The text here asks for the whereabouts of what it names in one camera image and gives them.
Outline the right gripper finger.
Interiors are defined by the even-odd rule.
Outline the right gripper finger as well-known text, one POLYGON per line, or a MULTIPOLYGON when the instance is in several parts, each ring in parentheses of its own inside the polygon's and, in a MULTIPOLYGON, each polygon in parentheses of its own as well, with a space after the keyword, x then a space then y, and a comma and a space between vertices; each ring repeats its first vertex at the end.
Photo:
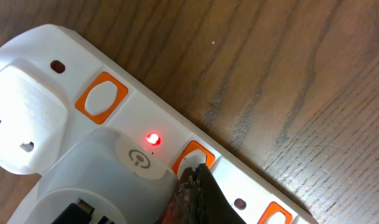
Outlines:
POLYGON ((159 218, 166 224, 244 223, 226 200, 206 164, 184 169, 159 218))

